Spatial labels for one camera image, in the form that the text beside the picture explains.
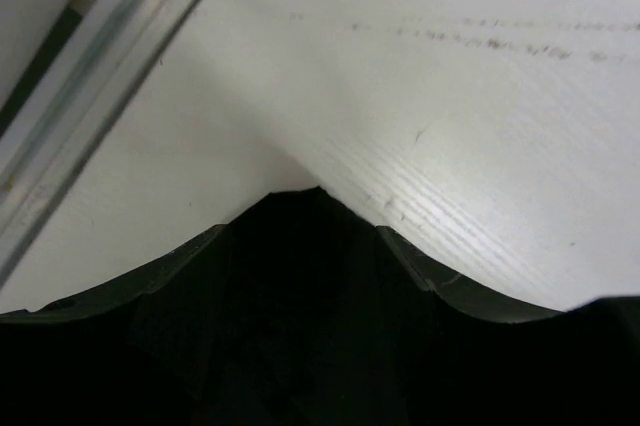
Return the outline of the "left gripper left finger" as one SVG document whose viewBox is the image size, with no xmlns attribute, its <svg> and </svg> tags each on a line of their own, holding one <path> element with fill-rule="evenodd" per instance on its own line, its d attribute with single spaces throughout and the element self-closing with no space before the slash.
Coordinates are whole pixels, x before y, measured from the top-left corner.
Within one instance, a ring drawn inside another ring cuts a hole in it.
<svg viewBox="0 0 640 426">
<path fill-rule="evenodd" d="M 59 324 L 105 314 L 162 289 L 225 228 L 214 225 L 170 253 L 86 291 L 56 300 L 42 309 L 1 315 L 2 324 Z"/>
</svg>

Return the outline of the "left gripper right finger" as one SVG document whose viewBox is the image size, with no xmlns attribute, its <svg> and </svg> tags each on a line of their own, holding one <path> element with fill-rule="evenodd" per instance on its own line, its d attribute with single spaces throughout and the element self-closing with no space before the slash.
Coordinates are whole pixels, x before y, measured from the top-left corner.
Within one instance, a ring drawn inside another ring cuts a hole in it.
<svg viewBox="0 0 640 426">
<path fill-rule="evenodd" d="M 561 311 L 521 301 L 480 284 L 426 255 L 390 227 L 379 226 L 376 230 L 420 290 L 434 293 L 467 316 L 517 324 L 561 314 Z"/>
</svg>

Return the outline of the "black trousers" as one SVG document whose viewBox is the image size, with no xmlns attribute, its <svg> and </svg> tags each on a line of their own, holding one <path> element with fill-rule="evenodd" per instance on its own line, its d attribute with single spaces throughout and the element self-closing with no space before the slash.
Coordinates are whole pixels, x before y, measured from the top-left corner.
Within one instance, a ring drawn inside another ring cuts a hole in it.
<svg viewBox="0 0 640 426">
<path fill-rule="evenodd" d="M 162 289 L 1 323 L 5 425 L 635 425 L 639 301 L 479 320 L 321 189 L 265 197 Z"/>
</svg>

